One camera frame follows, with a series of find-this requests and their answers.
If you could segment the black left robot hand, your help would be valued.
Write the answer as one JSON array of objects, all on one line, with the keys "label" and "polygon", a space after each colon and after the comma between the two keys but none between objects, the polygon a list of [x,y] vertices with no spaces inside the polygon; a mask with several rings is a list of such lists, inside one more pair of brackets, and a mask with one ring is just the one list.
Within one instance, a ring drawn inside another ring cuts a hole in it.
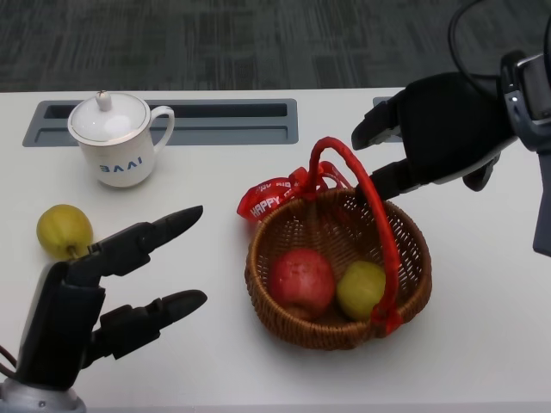
[{"label": "black left robot hand", "polygon": [[22,335],[15,380],[66,391],[79,372],[102,357],[120,359],[157,340],[162,329],[199,309],[207,295],[188,290],[149,305],[101,309],[103,277],[124,276],[146,265],[150,254],[182,235],[202,216],[202,206],[132,225],[94,243],[76,261],[55,262],[37,286]]}]

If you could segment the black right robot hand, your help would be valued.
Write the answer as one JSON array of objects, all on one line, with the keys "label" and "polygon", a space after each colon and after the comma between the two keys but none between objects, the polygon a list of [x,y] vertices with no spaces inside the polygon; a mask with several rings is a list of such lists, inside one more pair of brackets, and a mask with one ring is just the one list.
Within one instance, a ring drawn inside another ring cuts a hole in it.
[{"label": "black right robot hand", "polygon": [[393,134],[406,156],[372,173],[383,200],[457,178],[479,192],[515,140],[503,101],[484,97],[458,73],[417,80],[379,102],[355,128],[351,144],[359,151]]}]

